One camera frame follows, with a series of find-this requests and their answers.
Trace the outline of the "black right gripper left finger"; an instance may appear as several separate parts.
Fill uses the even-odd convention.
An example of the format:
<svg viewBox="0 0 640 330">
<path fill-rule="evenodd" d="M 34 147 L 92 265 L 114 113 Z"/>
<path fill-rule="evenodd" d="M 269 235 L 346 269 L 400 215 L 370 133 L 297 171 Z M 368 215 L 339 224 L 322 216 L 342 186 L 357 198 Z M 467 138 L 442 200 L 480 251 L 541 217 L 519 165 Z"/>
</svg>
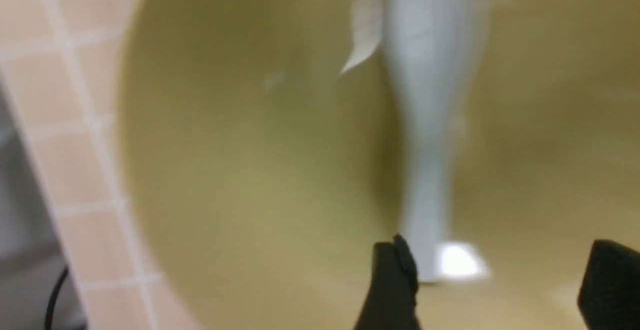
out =
<svg viewBox="0 0 640 330">
<path fill-rule="evenodd" d="M 400 234 L 377 242 L 372 251 L 371 281 L 355 329 L 421 329 L 416 315 L 418 268 Z"/>
</svg>

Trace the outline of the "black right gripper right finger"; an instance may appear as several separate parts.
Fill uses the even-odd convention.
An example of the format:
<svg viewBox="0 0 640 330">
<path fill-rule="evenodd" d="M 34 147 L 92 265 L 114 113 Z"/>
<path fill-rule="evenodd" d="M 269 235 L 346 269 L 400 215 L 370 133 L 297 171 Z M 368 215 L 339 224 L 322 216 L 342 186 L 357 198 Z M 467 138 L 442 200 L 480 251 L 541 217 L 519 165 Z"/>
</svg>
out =
<svg viewBox="0 0 640 330">
<path fill-rule="evenodd" d="M 577 298 L 587 329 L 640 327 L 640 253 L 610 239 L 597 239 Z"/>
</svg>

